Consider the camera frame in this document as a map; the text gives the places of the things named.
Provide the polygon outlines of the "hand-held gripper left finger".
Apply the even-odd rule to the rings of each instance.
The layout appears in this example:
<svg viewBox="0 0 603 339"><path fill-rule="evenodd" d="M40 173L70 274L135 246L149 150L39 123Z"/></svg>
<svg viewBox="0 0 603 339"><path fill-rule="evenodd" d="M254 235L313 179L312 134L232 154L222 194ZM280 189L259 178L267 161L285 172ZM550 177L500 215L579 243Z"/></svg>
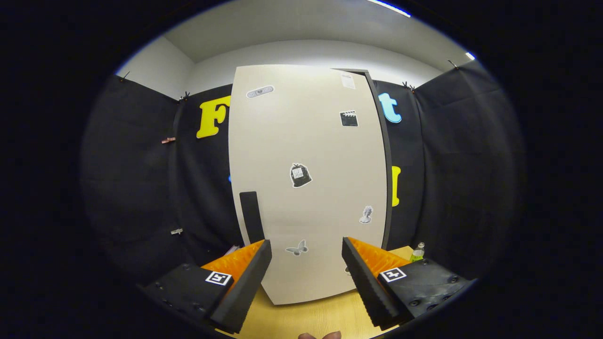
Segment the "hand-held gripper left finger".
<svg viewBox="0 0 603 339"><path fill-rule="evenodd" d="M271 258L270 240L260 240L203 266L183 263L141 290L196 328L239 333Z"/></svg>

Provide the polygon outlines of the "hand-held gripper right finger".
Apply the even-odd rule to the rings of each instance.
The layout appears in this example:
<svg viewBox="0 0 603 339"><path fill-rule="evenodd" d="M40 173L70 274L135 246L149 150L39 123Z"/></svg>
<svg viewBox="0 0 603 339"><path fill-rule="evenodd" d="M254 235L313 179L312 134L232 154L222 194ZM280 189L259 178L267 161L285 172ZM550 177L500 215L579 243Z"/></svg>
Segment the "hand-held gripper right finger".
<svg viewBox="0 0 603 339"><path fill-rule="evenodd" d="M342 239L341 256L372 324L381 330L423 320L475 283L434 260L411 262L352 237Z"/></svg>

